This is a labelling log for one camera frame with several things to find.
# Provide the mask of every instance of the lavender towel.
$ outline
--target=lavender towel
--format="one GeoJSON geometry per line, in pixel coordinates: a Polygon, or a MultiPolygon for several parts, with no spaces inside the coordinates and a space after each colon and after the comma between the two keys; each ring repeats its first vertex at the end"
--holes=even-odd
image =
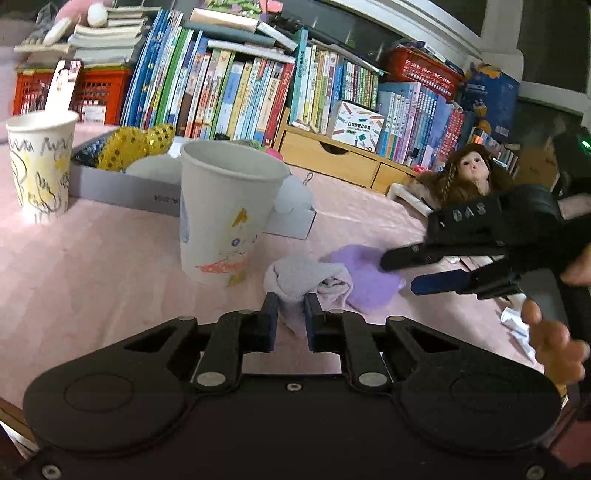
{"type": "Polygon", "coordinates": [[[353,279],[353,291],[347,304],[362,313],[371,313],[385,307],[406,280],[379,267],[383,250],[364,245],[347,245],[331,253],[322,261],[343,264],[353,279]]]}
{"type": "Polygon", "coordinates": [[[277,293],[281,319],[298,337],[304,338],[304,295],[316,293],[325,310],[342,308],[353,282],[342,264],[318,263],[303,255],[290,255],[271,264],[263,288],[267,293],[277,293]]]}

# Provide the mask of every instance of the hand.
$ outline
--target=hand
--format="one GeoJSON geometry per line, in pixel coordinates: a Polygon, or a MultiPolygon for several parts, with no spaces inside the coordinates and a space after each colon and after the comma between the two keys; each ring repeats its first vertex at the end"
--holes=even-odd
{"type": "MultiPolygon", "coordinates": [[[[561,279],[569,285],[591,285],[591,244],[561,279]]],[[[535,349],[536,360],[544,365],[546,376],[555,385],[569,385],[583,379],[583,362],[589,358],[588,344],[571,340],[563,323],[543,319],[540,308],[532,300],[524,302],[521,319],[530,326],[530,345],[535,349]]]]}

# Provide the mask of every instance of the paper cup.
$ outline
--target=paper cup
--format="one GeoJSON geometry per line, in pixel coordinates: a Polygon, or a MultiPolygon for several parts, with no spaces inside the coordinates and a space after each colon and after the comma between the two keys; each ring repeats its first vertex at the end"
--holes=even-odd
{"type": "Polygon", "coordinates": [[[32,112],[6,121],[14,186],[27,222],[50,222],[68,208],[77,121],[72,111],[32,112]]]}
{"type": "Polygon", "coordinates": [[[289,168],[254,148],[192,141],[181,148],[180,241],[183,271],[195,282],[229,287],[246,277],[289,168]]]}

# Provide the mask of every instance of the toy box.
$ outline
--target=toy box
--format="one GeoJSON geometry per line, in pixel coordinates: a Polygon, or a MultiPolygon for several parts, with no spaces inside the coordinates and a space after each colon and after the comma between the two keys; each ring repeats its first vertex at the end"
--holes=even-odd
{"type": "Polygon", "coordinates": [[[462,107],[476,114],[476,126],[499,143],[509,137],[519,82],[486,63],[470,65],[462,107]]]}
{"type": "Polygon", "coordinates": [[[349,102],[336,102],[326,135],[339,142],[375,153],[384,116],[349,102]]]}

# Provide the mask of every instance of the yellow sequin toy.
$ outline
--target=yellow sequin toy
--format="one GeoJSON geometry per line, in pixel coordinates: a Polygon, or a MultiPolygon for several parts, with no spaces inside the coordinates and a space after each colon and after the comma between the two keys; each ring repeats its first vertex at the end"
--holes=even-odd
{"type": "Polygon", "coordinates": [[[96,160],[96,168],[121,171],[140,158],[165,154],[173,144],[174,130],[172,124],[158,125],[146,131],[121,127],[105,142],[96,160]]]}

